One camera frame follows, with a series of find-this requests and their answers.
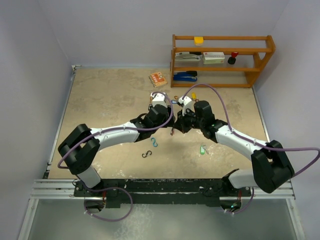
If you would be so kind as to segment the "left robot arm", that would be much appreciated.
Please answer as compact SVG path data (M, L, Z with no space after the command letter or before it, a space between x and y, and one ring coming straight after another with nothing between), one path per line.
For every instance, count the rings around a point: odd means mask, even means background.
M103 191L103 184L92 162L100 150L149 139L159 128L172 127L173 124L173 108L157 104L151 106L148 113L122 125L89 128L80 124L59 145L58 152L71 174L85 184L85 190L91 196L98 196Z

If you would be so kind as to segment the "silver key with yellow tag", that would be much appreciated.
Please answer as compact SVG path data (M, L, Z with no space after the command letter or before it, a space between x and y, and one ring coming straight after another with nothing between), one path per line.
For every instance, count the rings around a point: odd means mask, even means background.
M197 99L197 96L196 96L196 94L195 94L194 92L191 94L191 96L192 96L192 99L193 99L194 101Z

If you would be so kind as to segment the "silver key with green tag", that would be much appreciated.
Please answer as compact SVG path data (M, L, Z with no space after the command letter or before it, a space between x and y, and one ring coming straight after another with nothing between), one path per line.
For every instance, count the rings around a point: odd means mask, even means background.
M209 154L207 146L205 144L200 145L200 150L199 150L201 155Z

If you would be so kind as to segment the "light-blue S carabiner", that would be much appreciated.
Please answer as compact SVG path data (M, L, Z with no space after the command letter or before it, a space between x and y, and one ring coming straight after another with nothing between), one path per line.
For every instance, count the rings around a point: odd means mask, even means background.
M157 146L158 146L158 143L157 143L157 140L156 140L155 137L152 137L152 138L150 139L150 141L151 141L153 147L157 147Z

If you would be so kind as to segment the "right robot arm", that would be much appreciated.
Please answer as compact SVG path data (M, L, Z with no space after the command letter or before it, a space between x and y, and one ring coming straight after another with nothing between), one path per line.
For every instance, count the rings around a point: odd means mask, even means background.
M292 164L278 141L265 142L248 135L240 137L239 131L215 118L205 100L194 102L181 97L177 104L182 109L177 113L175 129L184 134L198 129L205 138L227 146L251 161L251 169L233 170L226 175L227 180L222 183L226 195L233 196L244 187L258 187L271 194L294 176Z

